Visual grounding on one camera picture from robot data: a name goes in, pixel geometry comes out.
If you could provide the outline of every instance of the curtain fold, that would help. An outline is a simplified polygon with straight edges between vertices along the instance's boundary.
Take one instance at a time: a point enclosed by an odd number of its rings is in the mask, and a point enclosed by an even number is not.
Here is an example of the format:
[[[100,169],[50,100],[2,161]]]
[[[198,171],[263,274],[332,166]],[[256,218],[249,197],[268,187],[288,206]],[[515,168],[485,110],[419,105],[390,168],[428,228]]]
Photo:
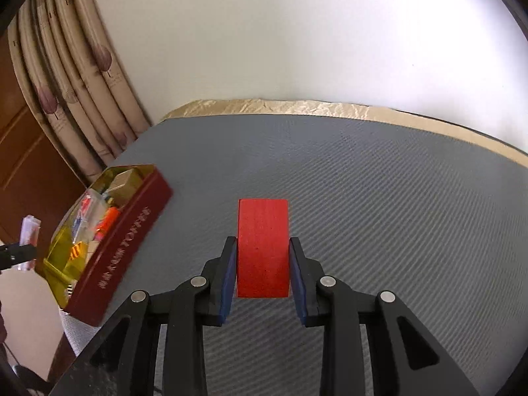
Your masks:
[[[27,105],[81,180],[149,128],[93,0],[26,0],[8,34]]]

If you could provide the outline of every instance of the red wooden block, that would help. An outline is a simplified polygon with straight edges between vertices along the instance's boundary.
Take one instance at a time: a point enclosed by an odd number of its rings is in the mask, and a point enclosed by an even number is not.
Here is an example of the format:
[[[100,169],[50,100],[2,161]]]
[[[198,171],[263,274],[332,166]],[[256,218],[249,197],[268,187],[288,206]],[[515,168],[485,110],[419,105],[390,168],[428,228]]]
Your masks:
[[[240,199],[238,202],[238,297],[287,298],[288,250],[288,201]]]

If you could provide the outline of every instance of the metal pin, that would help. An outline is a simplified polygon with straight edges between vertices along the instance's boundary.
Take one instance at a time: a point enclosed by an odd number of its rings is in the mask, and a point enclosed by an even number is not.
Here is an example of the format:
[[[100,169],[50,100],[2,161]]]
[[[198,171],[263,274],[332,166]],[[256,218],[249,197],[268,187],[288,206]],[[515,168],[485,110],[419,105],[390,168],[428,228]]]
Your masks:
[[[146,293],[142,290],[136,290],[134,293],[132,293],[132,295],[130,295],[132,302],[143,302],[146,297]]]
[[[202,276],[196,276],[191,278],[191,284],[194,287],[202,287],[205,283],[207,283],[207,279]]]
[[[389,292],[388,290],[381,292],[379,294],[379,297],[381,298],[382,301],[387,302],[389,304],[396,300],[396,295],[392,292]]]
[[[325,287],[333,287],[333,286],[335,286],[335,278],[331,277],[331,276],[321,277],[321,279],[319,281]]]

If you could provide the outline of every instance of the cardboard box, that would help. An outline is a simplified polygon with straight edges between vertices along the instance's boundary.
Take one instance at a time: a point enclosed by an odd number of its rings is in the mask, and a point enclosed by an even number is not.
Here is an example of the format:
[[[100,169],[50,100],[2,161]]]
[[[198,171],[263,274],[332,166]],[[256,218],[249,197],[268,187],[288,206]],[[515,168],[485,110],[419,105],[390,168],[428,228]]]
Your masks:
[[[107,168],[90,188],[102,193],[112,179],[130,168],[141,172],[143,183],[122,208],[78,280],[75,283],[62,271],[72,247],[71,225],[79,202],[72,207],[53,237],[44,275],[59,306],[71,316],[98,326],[117,285],[134,254],[172,196],[172,190],[153,165]]]

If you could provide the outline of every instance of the gray table surface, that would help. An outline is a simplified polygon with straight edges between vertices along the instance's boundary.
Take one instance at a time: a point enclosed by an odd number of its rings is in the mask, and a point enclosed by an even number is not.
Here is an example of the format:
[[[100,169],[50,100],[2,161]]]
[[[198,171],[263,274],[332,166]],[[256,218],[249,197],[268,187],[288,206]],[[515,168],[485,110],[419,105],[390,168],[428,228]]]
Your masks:
[[[239,198],[287,198],[306,255],[355,290],[397,293],[482,396],[528,345],[528,170],[498,154],[379,122],[224,115],[164,121],[115,164],[157,165],[174,195],[107,317],[219,256]],[[63,324],[76,352],[96,331]],[[234,299],[204,351],[210,395],[318,394],[322,331],[301,327],[291,299]]]

